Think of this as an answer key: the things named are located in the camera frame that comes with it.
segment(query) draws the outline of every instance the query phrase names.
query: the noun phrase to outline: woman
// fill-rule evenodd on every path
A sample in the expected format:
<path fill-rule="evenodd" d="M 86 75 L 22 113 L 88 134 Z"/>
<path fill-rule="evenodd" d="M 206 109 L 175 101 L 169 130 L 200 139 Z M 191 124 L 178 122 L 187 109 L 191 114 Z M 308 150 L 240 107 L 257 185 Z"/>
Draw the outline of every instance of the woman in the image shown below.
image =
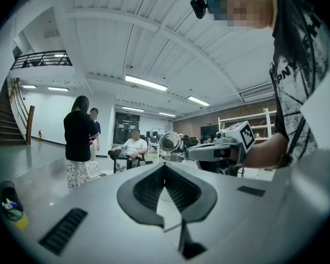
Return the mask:
<path fill-rule="evenodd" d="M 97 126 L 87 114 L 88 108 L 88 98 L 79 96 L 64 119 L 67 184 L 70 191 L 88 181 L 85 163 L 91 158 L 89 139 L 99 135 Z"/>
<path fill-rule="evenodd" d="M 90 110 L 90 118 L 95 122 L 95 125 L 97 126 L 97 129 L 99 131 L 99 134 L 101 134 L 101 129 L 100 129 L 100 124 L 97 121 L 98 119 L 98 109 L 97 108 L 92 108 Z M 91 160 L 94 161 L 96 157 L 96 152 L 100 150 L 100 136 L 97 138 L 91 138 L 90 140 L 90 152 L 92 154 Z"/>

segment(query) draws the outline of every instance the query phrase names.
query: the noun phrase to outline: white shirt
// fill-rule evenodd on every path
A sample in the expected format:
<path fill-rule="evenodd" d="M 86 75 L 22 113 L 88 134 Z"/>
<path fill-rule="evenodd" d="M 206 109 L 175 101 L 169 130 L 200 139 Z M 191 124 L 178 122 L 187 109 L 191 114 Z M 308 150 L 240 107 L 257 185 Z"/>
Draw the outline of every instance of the white shirt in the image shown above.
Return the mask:
<path fill-rule="evenodd" d="M 137 151 L 148 148 L 147 142 L 143 139 L 139 139 L 138 141 L 129 139 L 126 143 L 124 143 L 124 146 L 127 147 L 125 154 L 129 156 Z"/>

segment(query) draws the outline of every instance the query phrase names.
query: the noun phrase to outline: bottle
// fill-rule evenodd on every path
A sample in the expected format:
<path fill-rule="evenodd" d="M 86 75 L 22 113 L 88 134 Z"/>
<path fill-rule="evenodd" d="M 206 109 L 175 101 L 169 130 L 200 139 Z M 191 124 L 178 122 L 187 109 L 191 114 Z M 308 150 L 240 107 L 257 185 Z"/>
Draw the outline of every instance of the bottle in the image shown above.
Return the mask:
<path fill-rule="evenodd" d="M 121 153 L 120 153 L 119 157 L 126 157 L 125 152 L 126 152 L 126 147 L 121 147 Z"/>

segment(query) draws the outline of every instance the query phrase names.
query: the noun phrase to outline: staircase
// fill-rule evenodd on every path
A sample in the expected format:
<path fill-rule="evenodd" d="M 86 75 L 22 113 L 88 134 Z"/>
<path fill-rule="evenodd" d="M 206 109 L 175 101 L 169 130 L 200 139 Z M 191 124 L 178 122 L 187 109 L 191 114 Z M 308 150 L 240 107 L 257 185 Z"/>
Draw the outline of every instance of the staircase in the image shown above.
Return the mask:
<path fill-rule="evenodd" d="M 7 82 L 0 93 L 0 147 L 27 145 L 12 112 Z"/>

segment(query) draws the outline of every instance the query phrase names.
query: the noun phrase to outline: person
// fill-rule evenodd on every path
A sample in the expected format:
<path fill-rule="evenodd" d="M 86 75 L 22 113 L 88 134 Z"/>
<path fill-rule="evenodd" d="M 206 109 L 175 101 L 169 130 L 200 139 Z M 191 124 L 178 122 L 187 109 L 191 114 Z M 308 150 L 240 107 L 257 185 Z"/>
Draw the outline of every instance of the person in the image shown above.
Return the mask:
<path fill-rule="evenodd" d="M 212 140 L 210 135 L 204 136 L 203 144 L 210 144 L 211 142 Z"/>
<path fill-rule="evenodd" d="M 70 191 L 88 181 L 86 162 L 91 159 L 89 139 L 99 135 L 97 126 L 87 114 L 88 108 L 88 98 L 79 96 L 64 119 L 67 184 Z"/>
<path fill-rule="evenodd" d="M 148 151 L 147 142 L 141 139 L 140 134 L 141 132 L 138 128 L 133 129 L 131 131 L 132 139 L 129 139 L 122 146 L 112 148 L 109 152 L 110 158 L 112 160 L 118 158 L 120 155 L 119 151 L 121 150 L 121 147 L 125 147 L 126 157 L 129 157 L 131 160 L 139 160 L 139 156 Z"/>
<path fill-rule="evenodd" d="M 91 152 L 91 160 L 94 161 L 96 159 L 96 152 L 100 150 L 100 124 L 97 121 L 98 119 L 99 111 L 97 108 L 92 108 L 89 112 L 90 118 L 95 122 L 95 125 L 97 126 L 97 129 L 99 131 L 99 136 L 97 138 L 91 138 L 90 139 L 90 152 Z"/>
<path fill-rule="evenodd" d="M 274 37 L 269 68 L 277 114 L 275 134 L 253 146 L 245 167 L 293 165 L 312 153 L 316 140 L 300 107 L 330 69 L 330 9 L 324 0 L 207 0 L 208 12 L 228 25 L 270 28 Z M 230 154 L 237 160 L 237 152 Z"/>
<path fill-rule="evenodd" d="M 180 144 L 178 145 L 177 150 L 178 151 L 185 151 L 185 144 L 184 144 L 184 141 L 183 141 L 183 134 L 180 133 L 179 137 L 180 137 Z"/>

